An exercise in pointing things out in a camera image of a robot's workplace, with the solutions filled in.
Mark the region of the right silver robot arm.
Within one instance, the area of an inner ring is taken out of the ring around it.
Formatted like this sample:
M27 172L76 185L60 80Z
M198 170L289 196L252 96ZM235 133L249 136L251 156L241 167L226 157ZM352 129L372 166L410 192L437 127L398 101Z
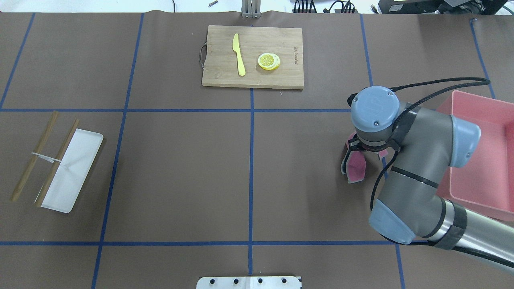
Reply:
M456 251L513 274L513 228L436 194L448 168L468 164L482 132L476 123L401 102L397 88L370 86L348 97L355 135L348 150L394 155L369 224L390 242Z

